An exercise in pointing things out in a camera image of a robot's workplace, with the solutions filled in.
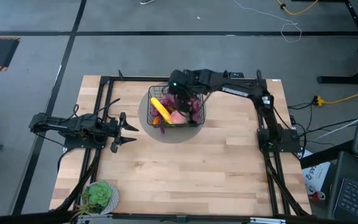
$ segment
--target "wooden table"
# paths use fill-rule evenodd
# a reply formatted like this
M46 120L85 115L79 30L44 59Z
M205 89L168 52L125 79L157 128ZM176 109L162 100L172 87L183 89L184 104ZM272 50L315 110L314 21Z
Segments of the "wooden table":
M99 81L100 76L83 77L78 114L92 113ZM213 93L206 102L206 121L201 131L186 142L166 144L149 137L139 123L139 103L149 87L158 84L114 82L110 100L121 100L112 105L109 115L118 117L123 111L128 123L140 130L123 130L123 136L137 141L122 145L116 154L109 150L111 139L102 150L97 180L118 188L120 202L114 213L271 216L252 102ZM267 84L277 111L290 124L281 81L267 80ZM77 149L62 159L51 209L58 207L77 184L83 156L84 150ZM302 208L311 213L298 159L290 153L281 153L281 159L286 186ZM283 213L277 186L275 192L279 212Z

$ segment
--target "gray floor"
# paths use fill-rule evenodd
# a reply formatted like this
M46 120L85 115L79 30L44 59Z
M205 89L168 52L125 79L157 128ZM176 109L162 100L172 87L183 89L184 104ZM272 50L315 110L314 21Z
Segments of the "gray floor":
M300 16L289 16L276 1L237 0L298 22L304 31L357 30L346 6L318 3ZM358 1L352 1L358 13ZM292 11L307 2L287 1ZM80 0L0 0L0 30L71 30ZM88 0L81 31L112 30L246 30L279 31L283 22L243 10L230 0L157 0L141 6L136 0ZM0 215L11 212L34 140L28 130L33 114L45 109L68 37L23 37L8 72L0 73ZM358 71L358 38L303 37L286 43L282 37L147 36L77 37L58 94L54 116L69 116L83 75L167 76L173 69L209 68L282 79L289 105L314 95L336 100L358 93L358 85L319 85L319 75L351 75ZM309 110L291 111L307 125ZM358 98L313 110L311 128L355 118ZM318 137L315 133L310 139ZM352 137L348 128L321 142L339 144ZM62 142L56 133L48 137ZM310 143L308 150L328 146ZM46 212L57 175L60 146L46 141L35 170L24 213Z

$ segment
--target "yellow cable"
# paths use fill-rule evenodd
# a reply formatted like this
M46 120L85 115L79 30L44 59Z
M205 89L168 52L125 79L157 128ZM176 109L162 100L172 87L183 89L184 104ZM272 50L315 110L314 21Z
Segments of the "yellow cable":
M341 100L337 100L337 101L324 101L323 99L321 99L321 102L322 102L322 104L334 104L334 103L340 103L340 102L343 102L343 101L346 101L346 100L350 100L351 98L355 98L355 97L357 97L358 96L358 94L355 94L355 95L352 95L352 96L349 96L349 97L347 97L347 98L345 98L345 99L341 99Z
M276 0L280 5L282 5L283 3L280 2L280 0ZM309 7L307 7L306 9L300 11L300 12L296 12L296 13L293 13L293 12L290 12L287 7L283 7L283 9L290 15L293 15L293 16L296 16L296 15L300 15L304 12L306 12L307 10L309 10L311 7L313 7L319 0L316 0L315 2L313 2Z

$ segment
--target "yellow banana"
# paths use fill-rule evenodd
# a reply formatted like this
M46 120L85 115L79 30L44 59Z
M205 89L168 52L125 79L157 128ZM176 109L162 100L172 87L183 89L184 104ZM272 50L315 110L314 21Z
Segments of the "yellow banana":
M169 114L167 109L165 109L165 107L159 102L159 100L156 99L156 97L152 97L150 99L150 102L153 104L155 109L157 109L157 111L162 115L162 117L168 124L173 124L171 121L171 115Z

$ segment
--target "wire basket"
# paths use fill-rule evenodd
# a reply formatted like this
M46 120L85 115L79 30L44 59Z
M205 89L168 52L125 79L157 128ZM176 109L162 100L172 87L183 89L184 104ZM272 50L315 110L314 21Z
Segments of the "wire basket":
M164 128L179 128L179 127L197 127L200 124L205 122L205 105L204 105L204 98L202 94L197 95L198 103L200 104L200 118L198 121L190 121L186 124L153 124L153 120L155 117L152 116L152 110L154 106L151 104L150 99L152 97L156 97L158 100L162 100L164 96L168 94L168 86L167 85L159 85L159 86L151 86L149 88L149 100L147 103L147 124L159 128L161 125Z

